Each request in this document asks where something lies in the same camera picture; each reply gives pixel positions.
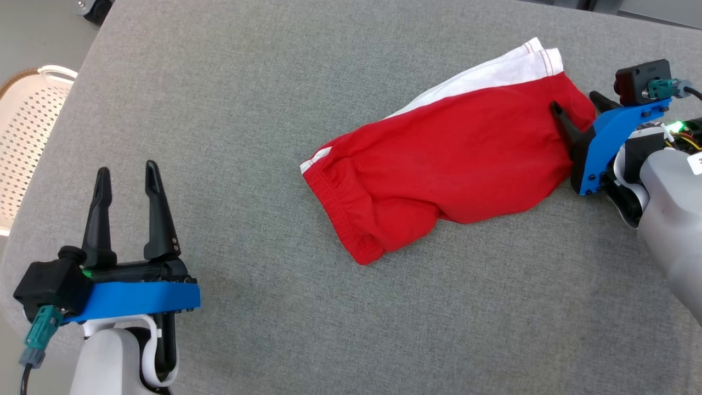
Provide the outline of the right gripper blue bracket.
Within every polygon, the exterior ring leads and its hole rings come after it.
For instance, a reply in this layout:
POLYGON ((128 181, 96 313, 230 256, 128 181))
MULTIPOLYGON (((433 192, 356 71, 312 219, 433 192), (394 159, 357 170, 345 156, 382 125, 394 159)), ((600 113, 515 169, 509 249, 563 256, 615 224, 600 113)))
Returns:
POLYGON ((551 103, 551 113, 573 163, 571 186, 579 195, 595 193, 601 174, 630 135, 642 123, 662 118, 672 102, 672 98, 664 98, 644 105, 622 106, 597 91, 589 92, 589 100, 598 116, 584 132, 557 101, 551 103))

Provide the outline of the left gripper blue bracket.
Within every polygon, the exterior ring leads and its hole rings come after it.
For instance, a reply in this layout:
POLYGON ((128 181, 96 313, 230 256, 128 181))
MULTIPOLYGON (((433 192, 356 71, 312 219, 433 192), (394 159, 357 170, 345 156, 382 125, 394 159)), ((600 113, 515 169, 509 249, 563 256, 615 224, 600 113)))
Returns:
POLYGON ((180 245, 160 169, 153 160, 146 162, 145 192, 149 199, 149 240, 144 257, 150 261, 116 265, 109 220, 112 181, 110 170, 99 168, 81 246, 86 253, 83 272, 94 286, 83 312, 75 317, 67 315, 66 323, 201 308, 200 285, 177 258, 180 245))

